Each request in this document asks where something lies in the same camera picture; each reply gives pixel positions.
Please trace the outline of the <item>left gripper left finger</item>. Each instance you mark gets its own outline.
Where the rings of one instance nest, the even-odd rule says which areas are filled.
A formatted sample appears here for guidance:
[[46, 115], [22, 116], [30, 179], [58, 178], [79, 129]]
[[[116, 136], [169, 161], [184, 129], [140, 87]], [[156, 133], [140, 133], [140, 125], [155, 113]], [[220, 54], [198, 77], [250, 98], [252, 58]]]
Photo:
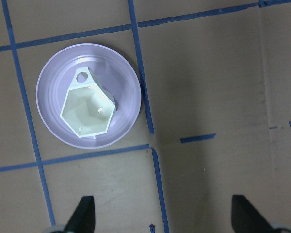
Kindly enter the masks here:
[[94, 196], [83, 196], [64, 227], [64, 233], [93, 233], [95, 226]]

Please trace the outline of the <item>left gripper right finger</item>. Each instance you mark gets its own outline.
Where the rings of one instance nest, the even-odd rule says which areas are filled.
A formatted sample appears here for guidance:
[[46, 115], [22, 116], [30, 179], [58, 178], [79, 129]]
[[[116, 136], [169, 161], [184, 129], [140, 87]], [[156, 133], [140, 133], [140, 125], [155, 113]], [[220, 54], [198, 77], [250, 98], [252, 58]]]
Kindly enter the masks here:
[[235, 233], [275, 233], [275, 229], [244, 195], [233, 195], [231, 225]]

